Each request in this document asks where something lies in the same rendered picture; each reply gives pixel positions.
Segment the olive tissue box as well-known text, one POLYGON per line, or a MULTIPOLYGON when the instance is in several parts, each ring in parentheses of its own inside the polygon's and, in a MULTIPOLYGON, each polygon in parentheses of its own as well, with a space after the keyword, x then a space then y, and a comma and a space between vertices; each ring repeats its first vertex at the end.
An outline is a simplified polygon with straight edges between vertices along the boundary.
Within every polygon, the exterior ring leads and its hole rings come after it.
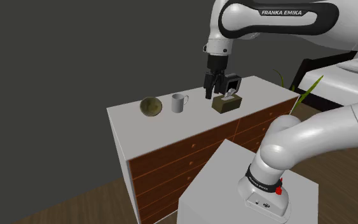
POLYGON ((242 98, 236 94, 233 94, 229 97, 217 96, 212 100, 212 108, 215 109, 218 113, 223 114, 234 109, 238 109, 241 105, 242 98))

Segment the bed with white bedding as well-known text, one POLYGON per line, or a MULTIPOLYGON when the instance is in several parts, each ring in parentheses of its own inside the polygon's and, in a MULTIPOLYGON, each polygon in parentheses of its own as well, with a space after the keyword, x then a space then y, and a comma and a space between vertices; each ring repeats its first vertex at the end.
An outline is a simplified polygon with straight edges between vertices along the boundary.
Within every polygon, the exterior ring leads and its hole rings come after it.
POLYGON ((303 103, 319 111, 347 106, 358 102, 358 70, 339 64, 358 61, 358 52, 348 52, 319 59, 305 59, 301 63, 291 88, 304 94, 315 88, 303 103))

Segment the white chest of drawers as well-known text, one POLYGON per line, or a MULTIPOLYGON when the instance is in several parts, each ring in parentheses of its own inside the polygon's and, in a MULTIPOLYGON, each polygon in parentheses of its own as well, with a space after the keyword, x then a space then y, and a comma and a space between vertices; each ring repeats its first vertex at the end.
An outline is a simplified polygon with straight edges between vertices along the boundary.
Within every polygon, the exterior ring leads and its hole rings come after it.
POLYGON ((155 224, 176 211, 181 194, 224 140, 258 148, 269 125, 289 114, 298 94, 256 76, 242 80, 240 107, 218 113, 203 88, 188 90, 181 113, 170 95, 162 111, 141 113, 131 102, 107 111, 121 169, 138 224, 155 224))

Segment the black square alarm clock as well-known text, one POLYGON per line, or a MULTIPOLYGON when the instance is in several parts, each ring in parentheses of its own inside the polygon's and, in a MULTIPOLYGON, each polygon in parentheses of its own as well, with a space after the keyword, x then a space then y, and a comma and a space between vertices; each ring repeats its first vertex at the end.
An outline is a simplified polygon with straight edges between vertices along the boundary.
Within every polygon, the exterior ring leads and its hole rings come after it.
POLYGON ((221 93, 225 94, 229 92, 230 89, 234 89, 233 93, 235 94, 240 88, 241 81, 242 78, 235 73, 226 74, 221 85, 221 93))

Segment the green leafy plant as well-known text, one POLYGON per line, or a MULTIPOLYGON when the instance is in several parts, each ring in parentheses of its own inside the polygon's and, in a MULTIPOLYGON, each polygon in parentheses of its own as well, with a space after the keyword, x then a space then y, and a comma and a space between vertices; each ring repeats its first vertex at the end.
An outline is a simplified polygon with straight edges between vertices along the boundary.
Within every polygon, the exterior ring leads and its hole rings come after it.
MULTIPOLYGON (((284 87, 284 79, 283 79, 282 75, 276 69, 274 69, 274 71, 280 76, 281 87, 284 87)), ((293 109, 295 109, 297 107, 297 105, 299 103, 301 103, 312 92, 312 90, 318 85, 318 83, 321 81, 321 79, 323 79, 323 77, 324 76, 321 76, 317 81, 315 81, 315 83, 304 94, 300 95, 300 97, 296 101, 296 104, 294 105, 293 109)))

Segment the white mug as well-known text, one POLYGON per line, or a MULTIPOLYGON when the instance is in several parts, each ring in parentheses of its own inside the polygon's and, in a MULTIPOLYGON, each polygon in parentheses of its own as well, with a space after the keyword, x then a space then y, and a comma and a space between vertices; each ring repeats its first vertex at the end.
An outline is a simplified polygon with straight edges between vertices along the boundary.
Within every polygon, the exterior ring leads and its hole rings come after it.
POLYGON ((173 94, 172 95, 172 112, 181 113, 184 110, 184 105, 188 102, 189 96, 182 94, 173 94))

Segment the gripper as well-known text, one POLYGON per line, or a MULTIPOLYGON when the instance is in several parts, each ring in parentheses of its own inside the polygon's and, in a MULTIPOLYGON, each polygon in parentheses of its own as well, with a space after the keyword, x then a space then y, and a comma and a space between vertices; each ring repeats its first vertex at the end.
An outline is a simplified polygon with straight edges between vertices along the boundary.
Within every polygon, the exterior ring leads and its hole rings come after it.
POLYGON ((207 68, 210 72, 205 74, 203 88, 205 89, 205 98, 211 99, 212 91, 215 94, 220 93, 221 85, 224 81, 224 71, 228 65, 228 55, 211 55, 207 56, 207 68))

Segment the grey robot stand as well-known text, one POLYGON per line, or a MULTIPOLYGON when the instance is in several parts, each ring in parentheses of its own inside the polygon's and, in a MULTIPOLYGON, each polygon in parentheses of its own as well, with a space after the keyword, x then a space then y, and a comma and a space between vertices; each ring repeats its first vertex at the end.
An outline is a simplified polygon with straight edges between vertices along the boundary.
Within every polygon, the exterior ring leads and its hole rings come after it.
MULTIPOLYGON (((177 224, 280 224, 247 207, 238 181, 255 153, 224 140, 179 198, 177 224)), ((293 171, 283 173, 291 213, 285 224, 318 224, 319 185, 293 171)))

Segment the olive green bowl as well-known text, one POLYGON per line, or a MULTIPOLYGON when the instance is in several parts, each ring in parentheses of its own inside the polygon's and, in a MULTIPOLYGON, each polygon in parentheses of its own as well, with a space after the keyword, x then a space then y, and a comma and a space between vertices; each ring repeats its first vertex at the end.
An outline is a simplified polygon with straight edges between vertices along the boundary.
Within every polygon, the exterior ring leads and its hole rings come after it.
POLYGON ((143 115, 156 116, 162 111, 162 102, 156 97, 146 97, 139 107, 143 115))

